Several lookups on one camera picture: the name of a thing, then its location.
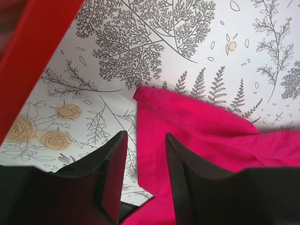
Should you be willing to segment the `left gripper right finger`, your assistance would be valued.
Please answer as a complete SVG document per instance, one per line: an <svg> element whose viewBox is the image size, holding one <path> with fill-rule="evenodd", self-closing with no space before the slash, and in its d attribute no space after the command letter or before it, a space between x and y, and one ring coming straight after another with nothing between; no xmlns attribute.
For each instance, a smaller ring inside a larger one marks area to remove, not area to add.
<svg viewBox="0 0 300 225"><path fill-rule="evenodd" d="M175 221L179 225L297 225L300 170L258 167L234 173L165 137Z"/></svg>

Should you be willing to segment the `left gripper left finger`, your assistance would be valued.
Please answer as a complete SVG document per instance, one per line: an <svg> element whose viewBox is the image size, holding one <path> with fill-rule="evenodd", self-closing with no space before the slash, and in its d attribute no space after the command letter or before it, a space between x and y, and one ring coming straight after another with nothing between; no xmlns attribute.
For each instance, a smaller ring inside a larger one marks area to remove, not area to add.
<svg viewBox="0 0 300 225"><path fill-rule="evenodd" d="M128 135L59 169L0 168L3 225L116 225L127 157Z"/></svg>

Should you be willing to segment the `magenta t-shirt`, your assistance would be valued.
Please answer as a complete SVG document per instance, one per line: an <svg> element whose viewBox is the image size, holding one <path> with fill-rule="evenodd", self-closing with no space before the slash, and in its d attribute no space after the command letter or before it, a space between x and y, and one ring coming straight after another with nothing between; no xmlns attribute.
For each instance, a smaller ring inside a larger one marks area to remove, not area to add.
<svg viewBox="0 0 300 225"><path fill-rule="evenodd" d="M126 225L175 224L165 152L167 133L232 172L300 164L298 131L260 133L232 112L169 90L142 86L133 98L137 102L138 184L153 198L128 216Z"/></svg>

